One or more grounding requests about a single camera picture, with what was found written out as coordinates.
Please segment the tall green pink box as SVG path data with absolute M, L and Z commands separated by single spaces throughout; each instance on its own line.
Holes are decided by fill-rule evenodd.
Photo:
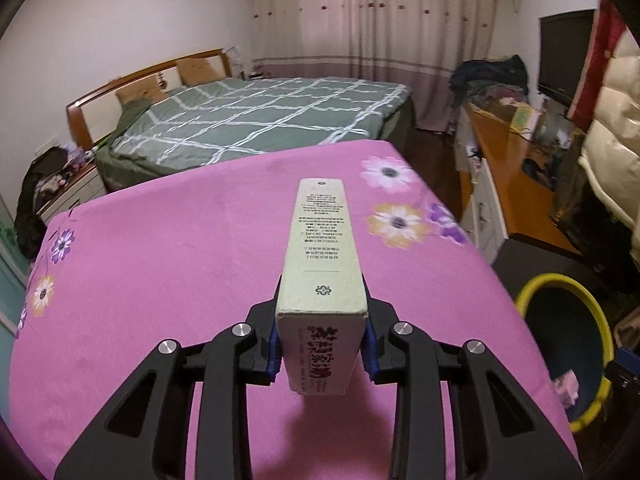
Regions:
M 345 393 L 367 318 L 344 184 L 303 179 L 276 307 L 290 388 L 302 396 Z

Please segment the pink strawberry milk carton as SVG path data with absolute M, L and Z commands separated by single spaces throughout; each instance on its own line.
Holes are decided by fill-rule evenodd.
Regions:
M 553 388 L 563 408 L 569 410 L 579 399 L 579 382 L 574 370 L 568 370 L 552 380 Z

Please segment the pink floral tablecloth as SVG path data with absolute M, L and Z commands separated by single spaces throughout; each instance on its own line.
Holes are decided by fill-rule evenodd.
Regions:
M 270 299 L 299 182 L 344 184 L 373 297 L 432 338 L 484 341 L 565 442 L 534 338 L 454 216 L 384 141 L 300 148 L 180 172 L 51 220 L 9 378 L 10 428 L 45 476 L 166 338 L 208 341 Z

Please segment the wooden low cabinet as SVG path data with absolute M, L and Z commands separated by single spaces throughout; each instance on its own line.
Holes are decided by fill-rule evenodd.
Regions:
M 522 170 L 532 144 L 470 104 L 460 112 L 456 143 L 466 199 L 461 226 L 486 261 L 494 262 L 507 240 L 579 255 L 551 221 L 552 191 Z

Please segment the bed with green quilt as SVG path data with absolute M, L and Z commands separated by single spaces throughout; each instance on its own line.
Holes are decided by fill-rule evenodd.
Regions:
M 134 100 L 96 151 L 109 191 L 248 156 L 356 140 L 401 144 L 403 84 L 342 77 L 223 79 Z

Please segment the white nightstand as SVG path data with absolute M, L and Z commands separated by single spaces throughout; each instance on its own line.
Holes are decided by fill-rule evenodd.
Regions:
M 60 188 L 38 211 L 38 217 L 45 223 L 63 211 L 74 209 L 107 193 L 105 184 L 93 162 L 83 166 L 68 183 Z

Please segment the sliding wardrobe door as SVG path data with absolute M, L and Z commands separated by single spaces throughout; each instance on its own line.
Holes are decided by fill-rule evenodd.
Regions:
M 1 417 L 9 420 L 9 376 L 18 318 L 24 307 L 29 263 L 17 246 L 13 218 L 4 202 L 1 228 Z

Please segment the pile of clothes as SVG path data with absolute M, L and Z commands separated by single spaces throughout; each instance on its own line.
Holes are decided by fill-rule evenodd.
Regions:
M 465 98 L 494 84 L 510 87 L 521 96 L 528 97 L 528 71 L 517 54 L 501 60 L 480 58 L 460 64 L 448 81 L 452 94 L 451 107 L 460 107 Z

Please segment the dark clothes on nightstand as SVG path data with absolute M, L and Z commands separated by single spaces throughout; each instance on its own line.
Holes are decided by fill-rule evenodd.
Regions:
M 20 196 L 18 196 L 14 230 L 17 246 L 29 261 L 34 260 L 43 241 L 47 227 L 37 214 L 37 186 L 42 179 L 58 174 L 67 164 L 67 152 L 54 146 L 38 156 L 30 164 L 23 178 Z

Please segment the brown pillow left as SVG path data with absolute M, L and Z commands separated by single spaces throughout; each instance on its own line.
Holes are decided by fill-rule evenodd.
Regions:
M 155 104 L 166 100 L 168 93 L 160 88 L 160 84 L 153 76 L 149 76 L 120 88 L 116 91 L 116 98 L 122 105 L 137 100 L 148 100 Z

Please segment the brown pillow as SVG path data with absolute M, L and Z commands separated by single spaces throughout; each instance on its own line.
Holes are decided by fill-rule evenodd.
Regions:
M 183 58 L 176 62 L 176 67 L 183 84 L 188 87 L 209 84 L 226 78 L 226 75 L 215 70 L 206 58 Z
M 137 100 L 148 100 L 155 104 L 166 100 L 168 93 L 160 88 L 160 84 L 153 76 L 149 76 L 120 88 L 116 91 L 116 98 L 122 105 Z

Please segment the brown pillow right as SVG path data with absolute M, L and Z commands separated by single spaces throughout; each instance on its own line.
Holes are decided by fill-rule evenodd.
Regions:
M 176 67 L 183 84 L 188 87 L 209 84 L 226 78 L 226 75 L 215 70 L 206 58 L 183 58 L 176 62 Z

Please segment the wooden headboard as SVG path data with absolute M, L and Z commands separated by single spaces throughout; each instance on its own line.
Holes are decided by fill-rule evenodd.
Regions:
M 205 60 L 222 78 L 232 76 L 229 55 L 222 49 L 215 49 L 173 58 L 116 78 L 66 106 L 72 140 L 80 148 L 91 150 L 116 128 L 126 103 L 144 96 L 166 98 L 170 90 L 183 84 L 178 65 L 183 60 L 196 58 Z

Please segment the cream puffer jacket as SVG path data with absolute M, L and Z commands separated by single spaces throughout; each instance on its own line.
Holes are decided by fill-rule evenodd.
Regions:
M 578 159 L 594 195 L 631 229 L 634 258 L 639 257 L 639 63 L 639 46 L 626 30 L 608 61 Z

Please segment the black television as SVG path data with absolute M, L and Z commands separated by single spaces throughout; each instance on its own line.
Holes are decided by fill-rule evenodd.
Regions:
M 594 14 L 587 9 L 539 19 L 540 58 L 537 89 L 569 107 L 587 57 Z

